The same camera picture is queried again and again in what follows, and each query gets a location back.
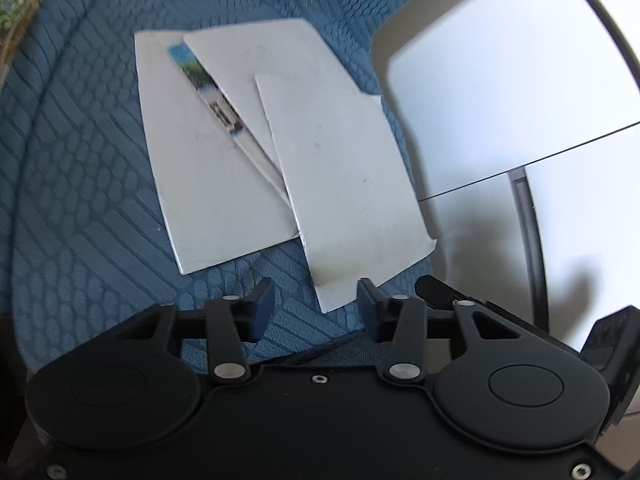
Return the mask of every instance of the white paper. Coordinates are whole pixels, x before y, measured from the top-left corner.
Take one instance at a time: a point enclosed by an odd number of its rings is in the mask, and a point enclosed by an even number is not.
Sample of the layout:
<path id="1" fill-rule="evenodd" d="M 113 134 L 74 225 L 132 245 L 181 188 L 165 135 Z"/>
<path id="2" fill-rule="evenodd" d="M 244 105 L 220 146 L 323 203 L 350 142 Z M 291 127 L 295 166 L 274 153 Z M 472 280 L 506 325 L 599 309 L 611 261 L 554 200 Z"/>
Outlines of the white paper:
<path id="1" fill-rule="evenodd" d="M 278 168 L 280 163 L 255 85 L 258 72 L 308 76 L 336 88 L 360 92 L 340 60 L 305 20 L 206 28 L 186 34 L 184 42 Z"/>
<path id="2" fill-rule="evenodd" d="M 178 268 L 187 274 L 288 240 L 298 228 L 167 54 L 183 35 L 138 32 L 135 43 L 151 167 Z"/>
<path id="3" fill-rule="evenodd" d="M 256 81 L 323 312 L 355 300 L 358 279 L 381 285 L 433 251 L 379 99 Z"/>

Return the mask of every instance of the blue patterned fabric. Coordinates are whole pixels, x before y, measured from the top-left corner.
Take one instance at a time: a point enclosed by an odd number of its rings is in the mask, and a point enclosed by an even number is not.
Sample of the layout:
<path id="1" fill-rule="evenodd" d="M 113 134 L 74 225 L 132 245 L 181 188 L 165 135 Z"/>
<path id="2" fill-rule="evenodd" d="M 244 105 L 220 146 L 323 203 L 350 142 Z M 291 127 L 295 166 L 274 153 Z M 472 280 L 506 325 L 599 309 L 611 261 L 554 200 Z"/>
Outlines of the blue patterned fabric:
<path id="1" fill-rule="evenodd" d="M 263 276 L 276 281 L 276 314 L 264 339 L 247 347 L 252 360 L 360 328 L 352 304 L 320 313 L 298 240 L 178 273 L 146 151 L 133 34 L 303 17 L 360 88 L 376 93 L 370 40 L 407 1 L 44 0 L 0 94 L 0 311 L 12 308 L 28 366 L 38 369 L 156 301 L 195 308 L 244 295 Z M 429 270 L 419 262 L 385 289 L 411 292 Z M 203 348 L 185 345 L 184 358 L 203 368 Z"/>

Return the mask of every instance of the white envelope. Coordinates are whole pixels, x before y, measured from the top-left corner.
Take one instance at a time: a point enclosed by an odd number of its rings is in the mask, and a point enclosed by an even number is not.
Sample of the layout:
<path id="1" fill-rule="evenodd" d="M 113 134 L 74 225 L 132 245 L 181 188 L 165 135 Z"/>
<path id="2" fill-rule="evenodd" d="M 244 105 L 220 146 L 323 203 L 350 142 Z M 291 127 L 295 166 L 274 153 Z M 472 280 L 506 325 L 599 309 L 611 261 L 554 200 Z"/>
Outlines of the white envelope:
<path id="1" fill-rule="evenodd" d="M 291 209 L 166 52 L 181 31 L 135 36 L 140 107 L 162 214 L 182 274 L 297 235 Z"/>
<path id="2" fill-rule="evenodd" d="M 289 18 L 205 28 L 184 35 L 271 161 L 280 163 L 255 85 L 257 73 L 309 77 L 360 93 L 349 73 L 306 20 Z"/>

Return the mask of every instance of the circular cover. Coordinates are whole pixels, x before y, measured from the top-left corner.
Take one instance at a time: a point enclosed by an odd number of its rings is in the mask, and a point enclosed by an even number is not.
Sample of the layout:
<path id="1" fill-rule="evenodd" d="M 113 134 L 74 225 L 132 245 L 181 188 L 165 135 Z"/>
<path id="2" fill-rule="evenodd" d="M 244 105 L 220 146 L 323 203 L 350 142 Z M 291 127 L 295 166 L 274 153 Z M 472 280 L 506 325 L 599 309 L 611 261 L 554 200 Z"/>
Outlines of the circular cover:
<path id="1" fill-rule="evenodd" d="M 200 383 L 180 359 L 144 340 L 89 343 L 40 370 L 26 407 L 51 440 L 122 450 L 158 440 L 196 409 Z"/>
<path id="2" fill-rule="evenodd" d="M 564 384 L 560 377 L 545 368 L 513 365 L 491 374 L 489 388 L 504 402 L 537 408 L 560 397 Z"/>
<path id="3" fill-rule="evenodd" d="M 434 395 L 459 427 L 521 450 L 592 439 L 609 407 L 609 389 L 594 368 L 534 337 L 469 348 L 440 372 Z"/>

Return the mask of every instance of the screw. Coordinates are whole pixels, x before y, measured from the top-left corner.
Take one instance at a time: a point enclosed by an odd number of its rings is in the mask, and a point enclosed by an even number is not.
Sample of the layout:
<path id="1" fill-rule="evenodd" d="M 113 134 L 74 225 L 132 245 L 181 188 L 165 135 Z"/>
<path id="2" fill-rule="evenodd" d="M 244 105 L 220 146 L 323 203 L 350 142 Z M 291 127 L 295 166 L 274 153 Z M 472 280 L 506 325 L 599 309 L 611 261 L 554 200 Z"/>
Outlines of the screw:
<path id="1" fill-rule="evenodd" d="M 239 379 L 246 373 L 246 368 L 238 363 L 222 363 L 213 368 L 220 379 Z"/>
<path id="2" fill-rule="evenodd" d="M 47 476 L 51 480 L 66 480 L 66 469 L 60 464 L 51 464 L 47 466 Z"/>
<path id="3" fill-rule="evenodd" d="M 420 375 L 421 370 L 411 363 L 396 363 L 389 368 L 389 373 L 396 379 L 410 380 Z"/>
<path id="4" fill-rule="evenodd" d="M 589 464 L 578 464 L 571 471 L 574 480 L 587 480 L 591 476 L 591 466 Z"/>

